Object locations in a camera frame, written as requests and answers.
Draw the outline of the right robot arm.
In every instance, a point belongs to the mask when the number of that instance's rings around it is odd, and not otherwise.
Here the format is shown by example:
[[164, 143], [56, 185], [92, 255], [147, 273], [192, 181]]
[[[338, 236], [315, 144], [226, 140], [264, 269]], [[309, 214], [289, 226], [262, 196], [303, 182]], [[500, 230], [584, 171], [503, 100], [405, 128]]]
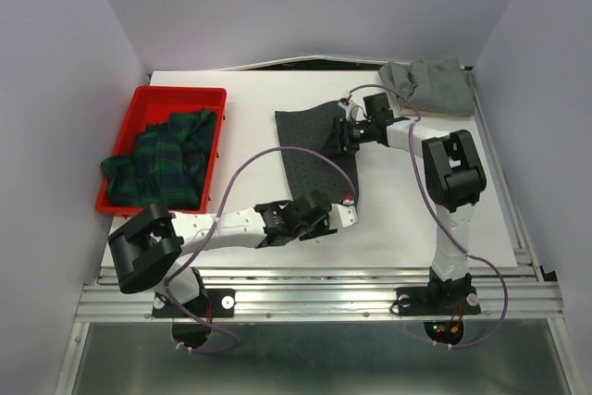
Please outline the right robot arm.
[[350, 97], [340, 99], [339, 106], [346, 115], [334, 122], [337, 154], [355, 154], [369, 142], [409, 153], [420, 194], [437, 225], [426, 285], [397, 288], [394, 308], [400, 315], [445, 315], [456, 308], [478, 313], [466, 245], [487, 178], [472, 134], [435, 130], [418, 118], [398, 117], [383, 93], [365, 97], [362, 119], [354, 117], [359, 106]]

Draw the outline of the grey dotted skirt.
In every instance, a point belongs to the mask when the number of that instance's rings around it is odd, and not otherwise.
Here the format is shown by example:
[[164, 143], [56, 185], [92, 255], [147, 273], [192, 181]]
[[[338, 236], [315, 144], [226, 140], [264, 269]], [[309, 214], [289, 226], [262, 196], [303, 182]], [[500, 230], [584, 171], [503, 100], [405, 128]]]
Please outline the grey dotted skirt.
[[282, 164], [290, 194], [298, 198], [319, 190], [332, 203], [347, 196], [359, 201], [357, 163], [354, 154], [334, 154], [324, 150], [334, 128], [334, 120], [345, 111], [336, 101], [302, 111], [277, 111], [275, 122]]

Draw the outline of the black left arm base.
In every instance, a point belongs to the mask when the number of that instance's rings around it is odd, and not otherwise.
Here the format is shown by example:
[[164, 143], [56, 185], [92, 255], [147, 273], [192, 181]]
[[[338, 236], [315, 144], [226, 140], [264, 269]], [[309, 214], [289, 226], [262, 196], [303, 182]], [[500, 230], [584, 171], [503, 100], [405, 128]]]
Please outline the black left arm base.
[[[235, 311], [234, 289], [210, 289], [205, 295], [199, 296], [183, 304], [186, 311], [203, 319], [232, 318]], [[153, 300], [152, 317], [170, 319], [187, 317], [168, 297], [156, 294]]]

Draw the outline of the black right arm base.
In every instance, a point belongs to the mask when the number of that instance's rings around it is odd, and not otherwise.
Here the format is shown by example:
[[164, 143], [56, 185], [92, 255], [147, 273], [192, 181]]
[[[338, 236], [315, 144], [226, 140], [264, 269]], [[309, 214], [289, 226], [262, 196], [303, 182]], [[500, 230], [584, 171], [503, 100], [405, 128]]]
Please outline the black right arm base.
[[451, 291], [436, 290], [429, 286], [397, 288], [396, 299], [389, 310], [399, 316], [481, 314], [475, 287]]

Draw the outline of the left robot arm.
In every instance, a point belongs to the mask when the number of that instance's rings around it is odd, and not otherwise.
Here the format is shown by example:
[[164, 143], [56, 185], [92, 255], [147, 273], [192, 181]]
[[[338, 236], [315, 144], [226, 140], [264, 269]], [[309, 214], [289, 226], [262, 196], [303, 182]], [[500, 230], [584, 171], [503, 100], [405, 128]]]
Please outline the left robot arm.
[[129, 219], [108, 238], [124, 294], [152, 291], [173, 300], [185, 315], [205, 307], [201, 279], [178, 259], [208, 250], [284, 246], [337, 232], [356, 222], [352, 209], [333, 204], [321, 191], [294, 201], [258, 204], [242, 211], [214, 214], [171, 212], [152, 204]]

